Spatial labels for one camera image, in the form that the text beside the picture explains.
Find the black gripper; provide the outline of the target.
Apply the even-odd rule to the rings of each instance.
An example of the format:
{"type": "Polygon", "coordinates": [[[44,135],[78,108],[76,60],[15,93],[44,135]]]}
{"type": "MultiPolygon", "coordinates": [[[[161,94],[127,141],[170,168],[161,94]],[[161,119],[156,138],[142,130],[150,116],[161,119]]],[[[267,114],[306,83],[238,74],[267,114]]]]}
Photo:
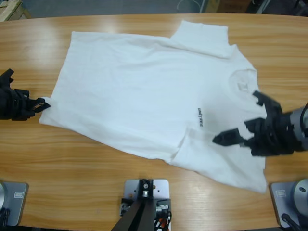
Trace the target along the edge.
{"type": "Polygon", "coordinates": [[[35,113],[40,113],[50,107],[43,98],[35,100],[29,98],[29,91],[11,89],[14,71],[7,69],[0,76],[0,119],[12,121],[26,121],[35,113]]]}
{"type": "Polygon", "coordinates": [[[257,105],[265,107],[267,117],[245,121],[248,129],[238,128],[216,135],[212,142],[224,147],[249,147],[253,156],[276,156],[303,151],[303,112],[282,113],[281,105],[268,95],[254,91],[257,105]]]}

